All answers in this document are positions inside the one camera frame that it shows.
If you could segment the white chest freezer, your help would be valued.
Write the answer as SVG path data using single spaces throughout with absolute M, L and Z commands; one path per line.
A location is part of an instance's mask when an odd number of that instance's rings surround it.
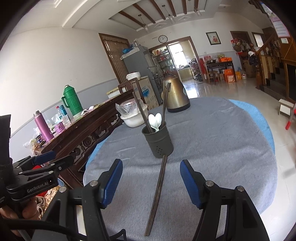
M 134 78 L 128 80 L 119 84 L 118 87 L 110 90 L 106 94 L 108 98 L 113 98 L 128 90 L 133 90 L 137 98 L 142 99 L 144 103 L 148 105 L 148 110 L 159 106 L 159 102 L 147 76 L 141 77 L 140 79 Z

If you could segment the white spoon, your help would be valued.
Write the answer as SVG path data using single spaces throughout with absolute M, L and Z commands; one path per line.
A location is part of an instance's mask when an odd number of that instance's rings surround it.
M 158 132 L 159 127 L 158 127 L 157 118 L 153 114 L 149 114 L 148 120 L 149 120 L 149 125 L 151 126 L 151 128 L 153 128 L 156 132 Z
M 155 118 L 156 118 L 156 122 L 157 122 L 157 128 L 159 130 L 161 127 L 161 124 L 162 124 L 162 115 L 160 113 L 157 113 L 155 115 Z

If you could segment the green thermos jug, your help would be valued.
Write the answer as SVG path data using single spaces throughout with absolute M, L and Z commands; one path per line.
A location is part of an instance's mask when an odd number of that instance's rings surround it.
M 73 116 L 80 114 L 83 111 L 81 102 L 74 87 L 66 85 L 61 99 L 63 104 L 70 110 Z

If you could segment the dark wooden side table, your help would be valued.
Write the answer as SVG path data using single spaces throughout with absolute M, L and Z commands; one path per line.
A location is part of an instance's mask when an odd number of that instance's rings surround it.
M 216 83 L 216 79 L 220 77 L 219 74 L 223 74 L 226 77 L 226 82 L 228 81 L 229 75 L 233 75 L 234 81 L 237 81 L 233 61 L 206 63 L 206 70 L 207 83 L 210 83 L 211 79 Z

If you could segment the gold electric kettle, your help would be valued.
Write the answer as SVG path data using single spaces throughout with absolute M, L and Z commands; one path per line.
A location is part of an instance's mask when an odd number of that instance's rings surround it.
M 168 103 L 166 109 L 170 113 L 177 113 L 188 109 L 191 104 L 186 89 L 180 78 L 175 75 L 168 75 L 165 82 L 171 82 L 171 90 L 168 95 Z

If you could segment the round wall clock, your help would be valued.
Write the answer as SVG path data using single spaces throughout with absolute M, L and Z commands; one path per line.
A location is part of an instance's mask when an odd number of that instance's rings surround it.
M 160 35 L 158 38 L 158 41 L 162 44 L 166 43 L 168 41 L 168 37 L 166 35 Z

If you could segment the white bowl with plastic bag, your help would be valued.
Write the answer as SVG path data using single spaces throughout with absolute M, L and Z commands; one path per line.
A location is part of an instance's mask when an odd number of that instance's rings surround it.
M 115 104 L 120 118 L 130 128 L 136 128 L 144 124 L 144 119 L 134 98 L 124 101 L 121 104 Z

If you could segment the white spoon left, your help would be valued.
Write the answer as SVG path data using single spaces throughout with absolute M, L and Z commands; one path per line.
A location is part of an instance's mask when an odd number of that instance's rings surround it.
M 157 118 L 153 114 L 149 114 L 148 120 L 149 120 L 149 125 L 151 126 L 151 128 L 153 128 L 156 132 L 158 132 L 159 127 L 158 127 Z

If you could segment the white spoon right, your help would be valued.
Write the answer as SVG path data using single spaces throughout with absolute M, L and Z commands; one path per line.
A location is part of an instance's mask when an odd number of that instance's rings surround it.
M 157 128 L 159 130 L 161 127 L 161 124 L 162 124 L 162 115 L 160 113 L 157 113 L 155 115 L 155 118 L 156 118 L 156 122 L 157 122 Z

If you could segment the dark carved wooden bench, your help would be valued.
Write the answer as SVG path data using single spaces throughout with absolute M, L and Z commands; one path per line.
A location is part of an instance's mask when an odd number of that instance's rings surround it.
M 82 187 L 89 156 L 97 144 L 105 140 L 115 128 L 123 123 L 115 105 L 132 98 L 132 91 L 128 90 L 99 104 L 93 111 L 72 123 L 43 147 L 36 149 L 35 153 L 39 155 L 55 151 L 57 159 L 67 155 L 74 157 L 74 164 L 62 171 L 59 178 L 71 189 Z

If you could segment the grey refrigerator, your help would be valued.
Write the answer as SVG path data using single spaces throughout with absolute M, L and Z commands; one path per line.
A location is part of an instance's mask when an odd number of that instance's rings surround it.
M 147 76 L 159 104 L 162 104 L 162 73 L 159 64 L 147 47 L 139 45 L 120 58 L 128 70 L 128 73 L 139 72 L 141 77 Z

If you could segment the purple thermos bottle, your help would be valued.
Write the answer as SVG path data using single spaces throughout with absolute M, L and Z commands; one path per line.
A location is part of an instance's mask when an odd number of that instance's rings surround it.
M 52 140 L 54 136 L 49 129 L 42 113 L 39 110 L 35 111 L 34 120 L 45 141 L 49 142 L 50 140 Z

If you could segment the blue table cloth underneath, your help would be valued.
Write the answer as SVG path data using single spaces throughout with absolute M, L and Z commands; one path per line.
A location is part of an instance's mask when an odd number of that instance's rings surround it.
M 257 124 L 259 129 L 262 131 L 273 153 L 275 154 L 275 144 L 274 144 L 273 134 L 271 132 L 270 126 L 267 123 L 267 120 L 265 119 L 265 117 L 257 109 L 257 107 L 253 106 L 250 103 L 239 101 L 239 100 L 229 99 L 229 101 L 232 102 L 234 105 L 238 106 L 239 108 L 243 109 L 247 113 L 249 113 L 253 121 Z

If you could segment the framed flower picture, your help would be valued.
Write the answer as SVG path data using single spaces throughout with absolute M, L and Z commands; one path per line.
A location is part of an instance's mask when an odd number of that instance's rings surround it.
M 210 42 L 210 45 L 219 45 L 221 44 L 221 41 L 219 39 L 219 36 L 217 34 L 217 32 L 207 32 L 206 33 L 207 38 Z

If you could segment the grey table cloth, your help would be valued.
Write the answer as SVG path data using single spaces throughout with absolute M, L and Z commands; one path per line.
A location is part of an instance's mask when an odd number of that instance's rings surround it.
M 125 229 L 128 240 L 191 240 L 201 217 L 180 175 L 186 159 L 195 171 L 224 188 L 243 186 L 259 213 L 273 202 L 278 182 L 275 154 L 249 113 L 229 99 L 199 97 L 179 113 L 167 113 L 174 150 L 168 157 L 151 234 L 144 232 L 151 212 L 161 159 L 142 128 L 117 127 L 86 164 L 83 183 L 99 178 L 117 158 L 123 173 L 112 203 L 102 211 L 110 234 Z

